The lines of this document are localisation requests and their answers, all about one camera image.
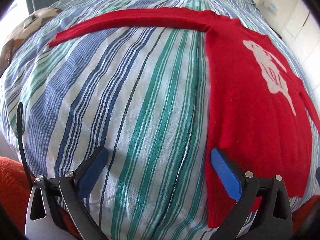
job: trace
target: bed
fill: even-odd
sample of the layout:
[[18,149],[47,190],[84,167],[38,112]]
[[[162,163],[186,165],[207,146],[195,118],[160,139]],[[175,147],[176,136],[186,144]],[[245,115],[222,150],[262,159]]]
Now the bed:
[[[314,101],[297,60],[252,0],[60,0],[51,7],[62,12],[21,46],[0,79],[0,128],[9,146],[19,155],[15,115],[21,101],[23,143],[34,175],[61,176],[98,145],[111,149],[107,167],[84,200],[107,236],[114,240],[209,239],[216,229],[206,224],[202,168],[210,88],[204,34],[123,27],[72,39],[55,50],[47,45],[58,32],[105,12],[187,7],[239,18],[245,27],[268,35]],[[179,62],[176,55],[181,55]],[[188,133],[191,123],[195,128]],[[310,125],[309,180],[303,198],[290,199],[292,211],[318,188],[320,140],[311,119]],[[180,158],[186,163],[183,169]],[[176,181],[174,171],[183,172],[181,180]],[[119,184],[128,186],[119,192]],[[169,194],[166,190],[172,185],[180,189],[176,208],[171,219],[159,225],[158,211],[167,205],[163,195]],[[254,216],[251,213],[241,233]]]

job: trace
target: dark blue gripper pad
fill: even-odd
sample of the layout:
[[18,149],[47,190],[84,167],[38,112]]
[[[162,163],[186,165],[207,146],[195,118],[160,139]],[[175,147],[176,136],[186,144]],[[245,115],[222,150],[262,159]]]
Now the dark blue gripper pad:
[[320,185],[320,167],[317,168],[317,172],[316,172],[316,179]]
[[92,165],[87,169],[83,176],[78,180],[78,197],[84,199],[89,197],[94,185],[96,184],[103,168],[108,162],[108,152],[103,148],[97,155]]
[[216,148],[211,151],[211,164],[217,172],[229,197],[238,202],[242,195],[241,182],[228,164],[223,160]]

